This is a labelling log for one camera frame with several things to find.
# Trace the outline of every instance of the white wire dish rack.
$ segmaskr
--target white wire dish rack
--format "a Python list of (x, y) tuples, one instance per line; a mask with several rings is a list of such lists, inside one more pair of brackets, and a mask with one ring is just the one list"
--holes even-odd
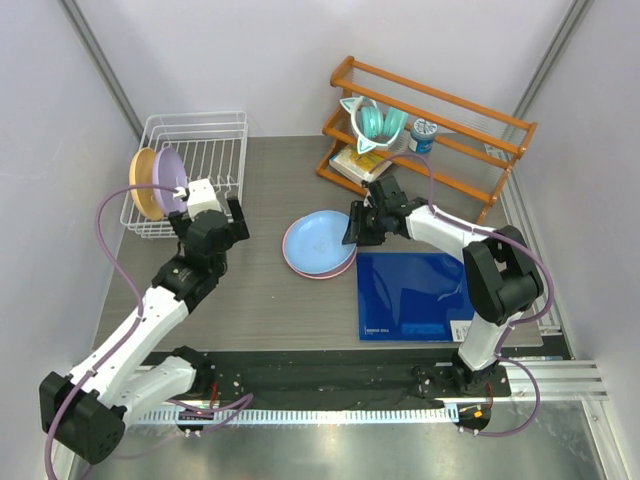
[[(242, 204), (242, 183), (247, 154), (248, 123), (245, 112), (152, 115), (144, 126), (140, 148), (159, 152), (174, 148), (182, 158), (189, 181), (209, 178), (230, 217), (224, 199), (237, 196)], [(169, 221), (142, 215), (130, 193), (122, 206), (121, 223), (143, 238), (173, 238)]]

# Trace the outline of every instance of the white cable tie strip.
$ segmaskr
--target white cable tie strip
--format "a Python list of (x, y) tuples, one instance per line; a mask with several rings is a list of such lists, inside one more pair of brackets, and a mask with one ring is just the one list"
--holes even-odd
[[(181, 407), (161, 406), (143, 415), (136, 425), (213, 425), (228, 418), (234, 411), (217, 413), (213, 420), (198, 418)], [(296, 410), (245, 410), (230, 425), (359, 425), (403, 423), (451, 423), (458, 421), (456, 404), (441, 409), (423, 410), (346, 410), (317, 412)]]

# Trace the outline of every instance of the white sticker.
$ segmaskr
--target white sticker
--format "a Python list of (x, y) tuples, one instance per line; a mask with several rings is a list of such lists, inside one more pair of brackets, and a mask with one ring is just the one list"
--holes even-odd
[(451, 320), (451, 334), (454, 342), (464, 342), (471, 326), (471, 320)]

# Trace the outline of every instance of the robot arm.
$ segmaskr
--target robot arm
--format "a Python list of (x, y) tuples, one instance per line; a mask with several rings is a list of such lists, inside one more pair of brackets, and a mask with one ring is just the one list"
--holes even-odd
[[(40, 384), (42, 428), (49, 431), (58, 408), (86, 372), (95, 372), (73, 399), (55, 438), (90, 464), (113, 452), (126, 429), (156, 405), (176, 395), (202, 392), (212, 383), (211, 362), (181, 347), (149, 372), (131, 378), (158, 342), (193, 312), (227, 271), (226, 252), (249, 238), (237, 199), (229, 199), (233, 221), (222, 212), (208, 180), (189, 183), (177, 196), (187, 212), (174, 212), (169, 222), (179, 239), (178, 253), (164, 264), (144, 295), (144, 311), (134, 310), (116, 331), (67, 376), (51, 372)], [(99, 367), (105, 354), (117, 347)]]
[[(351, 204), (343, 243), (380, 245), (386, 233), (394, 233), (429, 243), (464, 264), (476, 313), (454, 356), (454, 372), (461, 392), (484, 389), (497, 367), (495, 350), (509, 323), (520, 318), (543, 293), (534, 262), (510, 245), (474, 232), (476, 228), (494, 229), (465, 222), (437, 207), (432, 210), (420, 198), (409, 201), (394, 177), (372, 182), (368, 188), (365, 202)], [(497, 232), (525, 245), (515, 227)]]

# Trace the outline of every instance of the orange wooden rack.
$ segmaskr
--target orange wooden rack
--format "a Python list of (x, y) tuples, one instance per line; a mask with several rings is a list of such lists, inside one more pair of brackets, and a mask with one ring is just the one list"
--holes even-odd
[[(392, 98), (389, 95), (385, 95), (384, 93), (380, 93), (379, 91), (373, 90), (371, 88), (367, 88), (363, 85), (359, 85), (355, 83), (353, 78), (355, 78), (354, 71), (361, 70), (363, 72), (367, 72), (368, 74), (375, 75), (377, 77), (381, 77), (383, 79), (389, 80), (395, 84), (408, 87), (412, 90), (420, 92), (424, 95), (428, 95), (430, 97), (435, 97), (439, 100), (443, 100), (449, 104), (456, 105), (458, 107), (462, 107), (467, 111), (471, 111), (474, 114), (480, 115), (481, 117), (487, 117), (489, 119), (498, 120), (505, 125), (505, 129), (510, 129), (512, 132), (514, 130), (522, 130), (519, 135), (522, 138), (522, 141), (519, 144), (510, 143), (509, 141), (505, 141), (497, 136), (491, 135), (486, 132), (482, 132), (475, 128), (463, 125), (456, 121), (446, 118), (444, 115), (433, 113), (432, 111), (427, 111), (421, 108), (418, 108), (414, 105), (410, 105), (403, 101), (400, 101), (396, 98)], [(387, 72), (385, 70), (381, 70), (376, 67), (372, 67), (371, 65), (367, 65), (362, 62), (358, 62), (355, 58), (349, 56), (347, 57), (336, 70), (331, 75), (331, 86), (342, 88), (343, 98), (351, 97), (354, 94), (364, 95), (368, 98), (376, 100), (379, 103), (386, 104), (391, 107), (395, 107), (400, 110), (404, 110), (405, 112), (413, 115), (415, 117), (424, 118), (429, 120), (430, 122), (438, 124), (440, 127), (448, 129), (450, 131), (465, 135), (472, 139), (475, 139), (482, 144), (490, 145), (495, 149), (501, 150), (505, 155), (501, 155), (500, 157), (508, 160), (503, 160), (501, 158), (488, 155), (486, 151), (474, 148), (467, 144), (463, 144), (461, 142), (456, 141), (452, 138), (451, 135), (442, 135), (439, 134), (435, 138), (435, 142), (443, 145), (448, 148), (452, 148), (460, 153), (465, 155), (469, 155), (471, 157), (476, 158), (479, 161), (486, 162), (495, 167), (499, 167), (503, 170), (500, 178), (495, 185), (495, 188), (492, 192), (484, 192), (472, 185), (468, 185), (462, 181), (456, 180), (448, 175), (444, 175), (441, 173), (435, 173), (435, 180), (441, 182), (449, 187), (455, 188), (467, 195), (472, 196), (473, 198), (479, 200), (484, 204), (482, 212), (477, 219), (477, 223), (482, 223), (484, 217), (486, 216), (489, 209), (496, 203), (500, 196), (500, 192), (504, 187), (513, 167), (516, 162), (522, 158), (524, 153), (533, 138), (533, 134), (536, 130), (536, 123), (528, 123), (523, 120), (511, 117), (505, 113), (498, 112), (496, 110), (492, 110), (487, 107), (483, 107), (482, 105), (478, 105), (476, 103), (470, 102), (468, 100), (464, 100), (460, 97), (456, 97), (454, 95), (450, 95), (441, 90), (437, 90), (432, 87), (428, 87), (427, 85), (423, 85), (421, 83), (415, 82), (413, 80), (409, 80), (407, 78), (401, 77), (399, 75), (395, 75), (393, 73)], [(407, 123), (405, 129), (411, 129), (411, 123)], [(326, 178), (327, 180), (331, 180), (332, 182), (337, 183), (338, 185), (348, 188), (360, 195), (365, 195), (365, 189), (360, 185), (353, 183), (351, 180), (343, 177), (339, 173), (336, 173), (329, 168), (329, 159), (333, 157), (336, 153), (338, 153), (342, 148), (347, 145), (356, 145), (356, 138), (351, 134), (349, 127), (349, 116), (346, 111), (338, 105), (333, 114), (329, 117), (324, 127), (322, 128), (322, 132), (325, 135), (329, 135), (334, 138), (334, 142), (327, 152), (327, 155), (322, 159), (320, 164), (316, 167), (316, 173)], [(391, 155), (389, 151), (383, 150), (375, 150), (375, 153), (381, 155), (383, 157), (388, 157)], [(399, 158), (396, 163), (402, 167), (408, 168), (416, 173), (421, 175), (429, 176), (429, 172), (427, 169), (408, 158)]]

